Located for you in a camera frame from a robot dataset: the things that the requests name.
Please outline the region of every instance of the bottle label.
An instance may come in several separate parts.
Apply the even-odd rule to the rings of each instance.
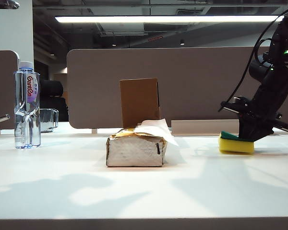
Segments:
[[[27,73],[27,102],[33,102],[38,93],[38,82],[36,76],[31,73]]]

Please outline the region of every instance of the glass cup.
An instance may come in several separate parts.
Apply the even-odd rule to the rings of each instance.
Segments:
[[[56,109],[39,109],[40,132],[49,133],[57,128],[59,123],[59,111]]]

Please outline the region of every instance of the water bottle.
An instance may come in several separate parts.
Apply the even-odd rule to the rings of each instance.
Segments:
[[[39,74],[33,63],[22,61],[14,72],[16,84],[15,147],[30,149],[40,146]]]

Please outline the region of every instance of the yellow sponge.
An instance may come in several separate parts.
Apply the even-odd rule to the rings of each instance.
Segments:
[[[239,139],[237,136],[222,131],[219,136],[219,150],[222,153],[253,153],[254,142]]]

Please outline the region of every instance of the fluorescent light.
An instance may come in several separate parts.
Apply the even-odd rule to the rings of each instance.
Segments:
[[[220,23],[220,22],[271,22],[277,16],[57,16],[60,23]]]

